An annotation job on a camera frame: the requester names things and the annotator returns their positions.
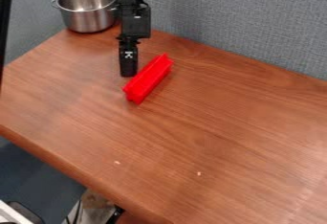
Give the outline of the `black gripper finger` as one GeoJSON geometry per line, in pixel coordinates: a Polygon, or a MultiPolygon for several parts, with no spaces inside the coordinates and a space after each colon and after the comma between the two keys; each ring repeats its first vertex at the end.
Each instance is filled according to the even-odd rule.
{"type": "Polygon", "coordinates": [[[137,72],[137,47],[133,40],[119,41],[120,75],[133,77],[137,72]]]}

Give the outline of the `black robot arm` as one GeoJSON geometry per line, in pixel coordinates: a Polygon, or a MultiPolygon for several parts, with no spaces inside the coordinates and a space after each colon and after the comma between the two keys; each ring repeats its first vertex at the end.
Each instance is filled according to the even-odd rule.
{"type": "MultiPolygon", "coordinates": [[[[121,20],[119,40],[120,76],[137,72],[137,47],[141,38],[151,37],[151,7],[145,0],[52,0],[67,28],[80,34],[108,29],[121,20]]],[[[0,88],[5,64],[12,0],[0,0],[0,88]]]]}

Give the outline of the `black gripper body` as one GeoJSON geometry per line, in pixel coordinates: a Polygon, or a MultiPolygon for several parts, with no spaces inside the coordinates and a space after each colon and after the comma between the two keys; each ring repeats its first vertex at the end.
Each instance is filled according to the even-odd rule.
{"type": "Polygon", "coordinates": [[[120,41],[137,41],[151,37],[151,7],[147,4],[119,5],[121,20],[120,41]]]}

